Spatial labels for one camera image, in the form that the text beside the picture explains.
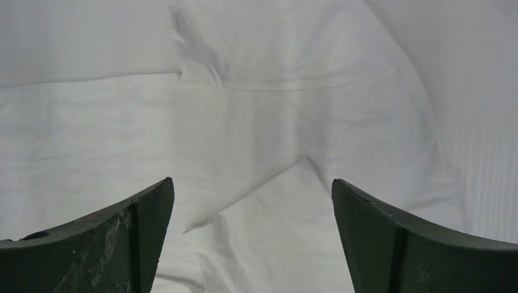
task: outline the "curved edge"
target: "curved edge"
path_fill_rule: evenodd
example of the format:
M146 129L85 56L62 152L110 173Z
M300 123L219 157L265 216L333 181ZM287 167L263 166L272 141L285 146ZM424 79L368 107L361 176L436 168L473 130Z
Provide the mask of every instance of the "curved edge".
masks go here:
M385 217L387 221L392 222L393 225L443 245L474 250L518 250L517 244L486 239L429 222L384 201L378 200L374 196L342 179L335 179L333 181L333 189L340 192L340 195L338 195L337 192L334 192L333 195L350 197L352 200L376 211L377 214Z
M125 200L114 203L106 208L100 209L76 220L32 233L18 241L11 241L10 239L2 240L0 241L0 250L12 250L17 248L27 248L37 245L55 243L66 240L70 237L73 237L74 235L85 233L86 231L92 230L98 225L109 220L118 212L129 208L133 203L138 202L142 197L151 194L154 190L168 184L171 186L173 185L173 181L169 177L138 192L131 197L128 197Z

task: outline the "chipped paint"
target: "chipped paint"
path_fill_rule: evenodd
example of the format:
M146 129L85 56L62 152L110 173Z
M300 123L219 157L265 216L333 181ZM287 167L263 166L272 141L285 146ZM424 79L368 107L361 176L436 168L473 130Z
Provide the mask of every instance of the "chipped paint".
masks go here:
M118 213L117 220L113 221L106 228L106 232L104 234L104 249L99 257L99 260L95 266L93 266L90 270L90 284L93 288L98 288L101 283L101 277L103 276L104 268L108 265L113 257L115 245L117 244L117 239L119 235L119 225L125 223L129 220L129 215L124 215L123 211Z
M54 287L53 293L70 293L77 291L79 279L84 271L86 257L91 247L92 242L90 241L85 246L79 248L77 254L75 250L72 250L74 254L72 262L68 266L65 275L61 278L56 287Z

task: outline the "dark green object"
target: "dark green object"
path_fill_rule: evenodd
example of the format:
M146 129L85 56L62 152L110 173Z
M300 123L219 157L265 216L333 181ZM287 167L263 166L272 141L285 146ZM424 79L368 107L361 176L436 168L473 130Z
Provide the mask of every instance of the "dark green object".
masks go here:
M173 203L166 178L70 223L0 241L0 292L150 292Z
M332 199L356 293L518 292L518 245L436 225L343 180Z

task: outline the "cloth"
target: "cloth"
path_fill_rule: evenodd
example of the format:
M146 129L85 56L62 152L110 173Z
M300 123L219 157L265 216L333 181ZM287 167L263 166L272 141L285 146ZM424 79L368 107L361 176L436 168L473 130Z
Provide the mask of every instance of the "cloth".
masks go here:
M206 293L354 293L331 197L306 159L188 234Z
M170 282L163 292L199 292L195 245L183 231L302 157L327 191L343 178L462 230L462 194L407 65L287 92L191 86L176 74L0 88L0 238L77 219L171 176L158 279Z
M171 16L181 79L189 83L314 89L406 59L361 0L187 0Z

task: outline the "white fabric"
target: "white fabric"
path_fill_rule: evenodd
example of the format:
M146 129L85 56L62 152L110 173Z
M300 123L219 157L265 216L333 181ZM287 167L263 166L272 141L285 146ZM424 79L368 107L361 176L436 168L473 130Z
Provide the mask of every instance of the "white fabric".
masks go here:
M518 243L518 1L365 2L420 70L471 233Z
M154 291L203 292L212 288L184 229L303 157L328 193L343 178L466 229L420 79L361 1L300 1L293 10L268 6L288 2L229 1L236 10L200 3L170 11L181 74L0 88L0 239L73 220L171 176L177 197ZM235 40L226 34L233 30Z
M0 1L0 85L179 72L175 0Z
M328 191L344 178L462 230L462 197L407 65L292 92L191 87L175 74L0 88L0 238L73 220L171 176L177 198L159 274L192 292L203 280L184 229L302 157Z
M313 89L406 58L361 0L187 0L172 19L184 82Z
M308 160L188 234L206 293L354 293L333 202Z

